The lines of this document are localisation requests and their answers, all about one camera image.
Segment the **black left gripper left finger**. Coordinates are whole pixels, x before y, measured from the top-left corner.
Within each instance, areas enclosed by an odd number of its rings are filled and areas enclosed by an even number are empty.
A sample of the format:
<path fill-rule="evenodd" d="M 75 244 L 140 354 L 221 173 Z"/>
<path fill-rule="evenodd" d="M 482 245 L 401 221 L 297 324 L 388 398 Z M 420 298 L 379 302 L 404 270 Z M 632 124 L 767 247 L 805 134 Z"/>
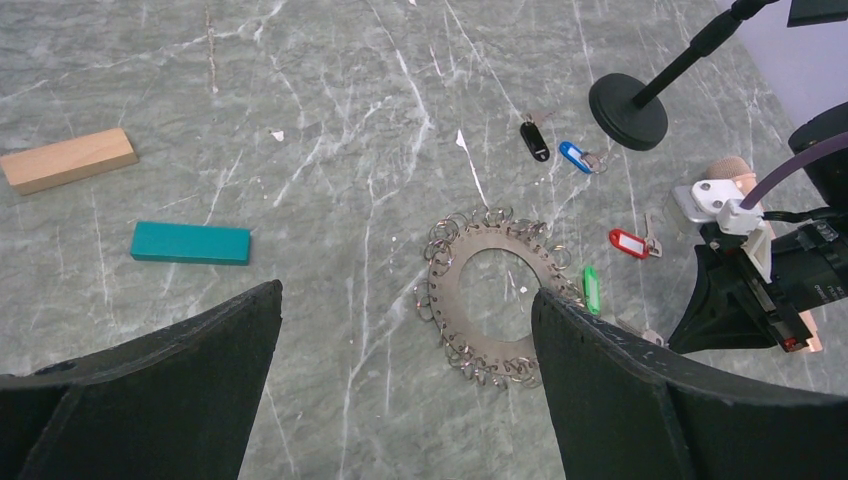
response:
<path fill-rule="evenodd" d="M 282 325 L 283 287 L 26 376 L 1 378 L 5 479 L 234 479 Z"/>

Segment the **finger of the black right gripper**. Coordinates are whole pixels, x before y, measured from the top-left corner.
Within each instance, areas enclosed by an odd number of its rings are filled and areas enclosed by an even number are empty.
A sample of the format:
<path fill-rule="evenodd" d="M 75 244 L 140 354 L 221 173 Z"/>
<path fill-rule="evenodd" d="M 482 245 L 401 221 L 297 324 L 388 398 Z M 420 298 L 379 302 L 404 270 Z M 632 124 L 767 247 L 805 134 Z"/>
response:
<path fill-rule="evenodd" d="M 767 349 L 776 341 L 758 324 L 763 310 L 743 275 L 707 245 L 694 247 L 697 278 L 685 312 L 668 339 L 678 354 Z"/>

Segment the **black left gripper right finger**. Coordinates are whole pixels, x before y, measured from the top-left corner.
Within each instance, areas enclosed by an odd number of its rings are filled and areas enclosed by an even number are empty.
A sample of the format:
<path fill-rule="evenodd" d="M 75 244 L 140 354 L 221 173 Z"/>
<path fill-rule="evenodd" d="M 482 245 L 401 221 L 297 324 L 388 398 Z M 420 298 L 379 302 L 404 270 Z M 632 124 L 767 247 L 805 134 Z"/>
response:
<path fill-rule="evenodd" d="M 847 400 L 718 370 L 550 290 L 533 343 L 569 479 L 843 479 Z"/>

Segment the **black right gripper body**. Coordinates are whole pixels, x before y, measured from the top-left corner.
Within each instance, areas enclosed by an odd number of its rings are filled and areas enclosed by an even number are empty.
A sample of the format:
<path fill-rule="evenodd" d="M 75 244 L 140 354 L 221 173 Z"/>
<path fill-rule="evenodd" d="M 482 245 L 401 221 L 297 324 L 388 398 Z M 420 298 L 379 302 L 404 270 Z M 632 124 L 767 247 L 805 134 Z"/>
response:
<path fill-rule="evenodd" d="M 741 249 L 742 238 L 704 225 L 705 244 L 734 265 L 763 310 L 758 324 L 786 352 L 820 352 L 811 311 L 847 297 L 847 223 L 812 221 L 772 239 L 771 283 L 765 283 Z"/>

